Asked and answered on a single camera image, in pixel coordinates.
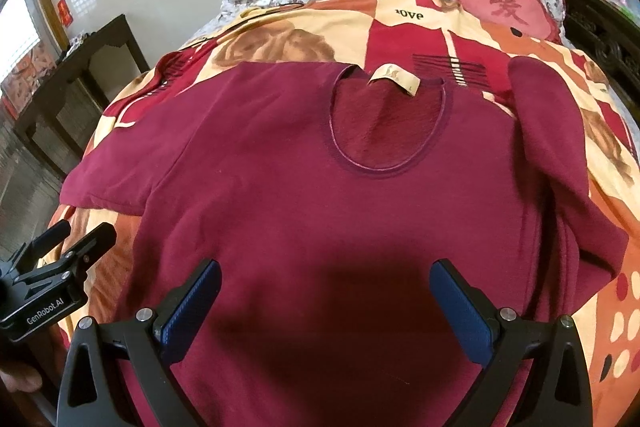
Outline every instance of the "blue gripper pad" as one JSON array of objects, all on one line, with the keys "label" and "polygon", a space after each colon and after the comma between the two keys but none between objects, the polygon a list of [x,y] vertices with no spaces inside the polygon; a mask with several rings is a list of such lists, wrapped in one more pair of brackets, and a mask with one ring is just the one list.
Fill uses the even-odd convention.
[{"label": "blue gripper pad", "polygon": [[491,330],[439,261],[431,266],[429,289],[447,317],[466,357],[486,367],[494,355]]},{"label": "blue gripper pad", "polygon": [[171,365],[184,358],[221,287],[220,264],[204,260],[183,286],[167,295],[160,308],[166,304],[175,311],[168,317],[162,317],[159,311],[158,319],[162,325],[154,332],[161,345],[160,359],[163,363]]}]

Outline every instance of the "beige neck tag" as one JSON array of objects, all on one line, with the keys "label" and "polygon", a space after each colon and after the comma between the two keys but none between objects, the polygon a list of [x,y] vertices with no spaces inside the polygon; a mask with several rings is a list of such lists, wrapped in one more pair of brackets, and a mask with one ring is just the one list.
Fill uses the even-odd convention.
[{"label": "beige neck tag", "polygon": [[409,71],[403,70],[400,66],[396,66],[395,64],[383,64],[380,66],[371,75],[369,84],[373,81],[379,80],[380,78],[388,78],[389,80],[392,80],[411,96],[415,96],[418,92],[418,87],[420,86],[420,78],[409,73]]}]

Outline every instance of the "window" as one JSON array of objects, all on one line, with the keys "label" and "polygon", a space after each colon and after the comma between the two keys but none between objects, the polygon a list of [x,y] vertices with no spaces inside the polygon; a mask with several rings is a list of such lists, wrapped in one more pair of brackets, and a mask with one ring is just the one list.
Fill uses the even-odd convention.
[{"label": "window", "polygon": [[40,38],[24,0],[8,0],[0,12],[0,81]]}]

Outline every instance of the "pillow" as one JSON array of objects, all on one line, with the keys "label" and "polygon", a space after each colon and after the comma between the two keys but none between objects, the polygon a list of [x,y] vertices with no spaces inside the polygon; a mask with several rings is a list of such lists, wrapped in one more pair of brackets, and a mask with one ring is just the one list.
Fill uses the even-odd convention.
[{"label": "pillow", "polygon": [[540,40],[560,43],[556,21],[540,0],[458,0],[481,21],[514,28],[516,32]]}]

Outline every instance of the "silver bolt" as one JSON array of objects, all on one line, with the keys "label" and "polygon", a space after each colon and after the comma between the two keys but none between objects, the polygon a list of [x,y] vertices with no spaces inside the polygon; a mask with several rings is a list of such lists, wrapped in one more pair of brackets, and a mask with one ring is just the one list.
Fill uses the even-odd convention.
[{"label": "silver bolt", "polygon": [[78,328],[80,328],[81,330],[85,330],[86,328],[91,326],[93,323],[94,323],[94,320],[91,317],[82,317],[78,321]]},{"label": "silver bolt", "polygon": [[575,323],[570,315],[562,315],[560,317],[560,324],[562,324],[565,328],[573,328]]},{"label": "silver bolt", "polygon": [[516,319],[518,314],[513,308],[502,308],[500,310],[500,317],[504,318],[504,320],[511,322]]},{"label": "silver bolt", "polygon": [[148,321],[154,314],[154,311],[151,308],[142,308],[141,310],[138,310],[138,313],[136,313],[136,318],[140,321],[140,322],[144,322],[144,321]]}]

